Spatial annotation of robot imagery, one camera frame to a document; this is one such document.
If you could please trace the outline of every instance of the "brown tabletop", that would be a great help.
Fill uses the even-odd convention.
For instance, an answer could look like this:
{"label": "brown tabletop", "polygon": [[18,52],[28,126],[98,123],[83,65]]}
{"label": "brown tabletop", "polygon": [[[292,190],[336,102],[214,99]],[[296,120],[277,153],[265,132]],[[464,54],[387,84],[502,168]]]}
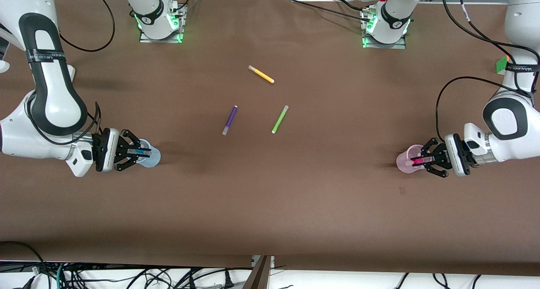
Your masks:
{"label": "brown tabletop", "polygon": [[[354,19],[287,0],[192,0],[184,43],[139,43],[126,0],[107,1],[116,19],[108,48],[64,44],[74,85],[91,112],[100,103],[102,126],[149,140],[162,162],[76,178],[65,162],[0,156],[0,239],[70,262],[249,266],[251,254],[274,254],[299,269],[540,272],[540,159],[447,179],[395,166],[435,136],[447,81],[502,81],[501,53],[453,26],[441,5],[417,6],[406,50],[383,50],[362,48]],[[86,48],[107,41],[100,0],[56,5],[64,37]],[[505,39],[505,6],[469,12]],[[6,61],[2,116],[34,88],[23,52],[10,49]],[[485,127],[493,92],[476,81],[449,87],[442,134]],[[33,259],[18,248],[1,256]]]}

